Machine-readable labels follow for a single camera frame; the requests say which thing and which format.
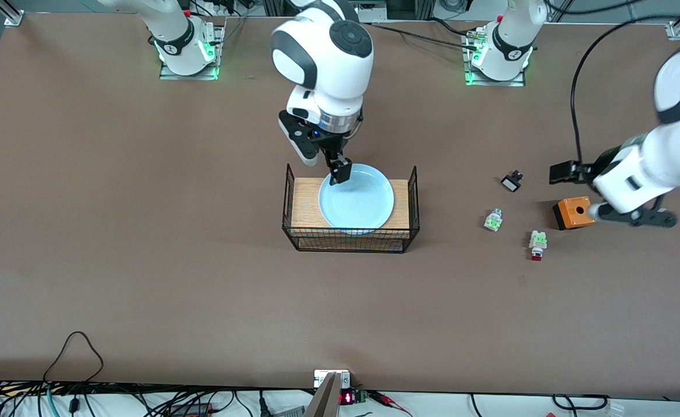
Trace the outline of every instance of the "light blue plate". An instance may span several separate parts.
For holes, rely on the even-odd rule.
[[[319,211],[332,227],[379,229],[394,209],[391,183],[378,169],[353,164],[350,179],[330,185],[330,175],[319,187]]]

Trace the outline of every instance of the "brown table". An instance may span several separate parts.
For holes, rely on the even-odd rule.
[[[40,378],[84,330],[99,380],[309,386],[347,367],[383,390],[680,396],[680,222],[555,230],[574,156],[568,90],[599,25],[544,27],[525,88],[469,87],[459,50],[370,29],[366,122],[347,149],[419,172],[409,253],[298,253],[280,229],[277,126],[292,88],[249,19],[217,82],[160,82],[137,16],[33,14],[0,44],[0,378]],[[398,27],[456,40],[433,23]],[[629,27],[588,61],[586,158],[655,126],[679,47]],[[525,174],[517,193],[498,184]],[[666,200],[680,217],[680,190]],[[494,207],[504,224],[481,227]],[[528,259],[546,230],[544,261]],[[96,367],[75,341],[52,378]]]

